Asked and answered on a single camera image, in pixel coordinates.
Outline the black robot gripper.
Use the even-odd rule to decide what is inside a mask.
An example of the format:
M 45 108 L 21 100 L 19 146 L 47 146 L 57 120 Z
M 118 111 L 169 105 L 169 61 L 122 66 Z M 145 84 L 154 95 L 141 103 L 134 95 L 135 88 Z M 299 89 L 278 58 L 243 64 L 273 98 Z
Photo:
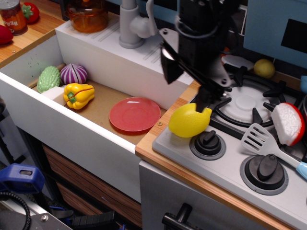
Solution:
M 167 28 L 159 34 L 163 39 L 161 64 L 166 82 L 171 84 L 184 72 L 198 82 L 197 112 L 205 108 L 215 111 L 226 105 L 225 88 L 232 85 L 232 80 L 221 62 L 221 52 L 212 47 L 215 38 L 193 39 Z

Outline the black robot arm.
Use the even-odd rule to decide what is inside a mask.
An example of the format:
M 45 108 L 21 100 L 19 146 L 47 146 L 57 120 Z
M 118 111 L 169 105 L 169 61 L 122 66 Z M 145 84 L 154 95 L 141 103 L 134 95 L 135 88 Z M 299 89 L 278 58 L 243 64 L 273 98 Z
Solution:
M 237 32 L 232 18 L 239 10 L 238 0 L 182 0 L 175 30 L 161 29 L 161 63 L 167 83 L 184 72 L 200 84 L 195 99 L 196 111 L 219 108 L 231 80 L 223 67 L 228 32 Z

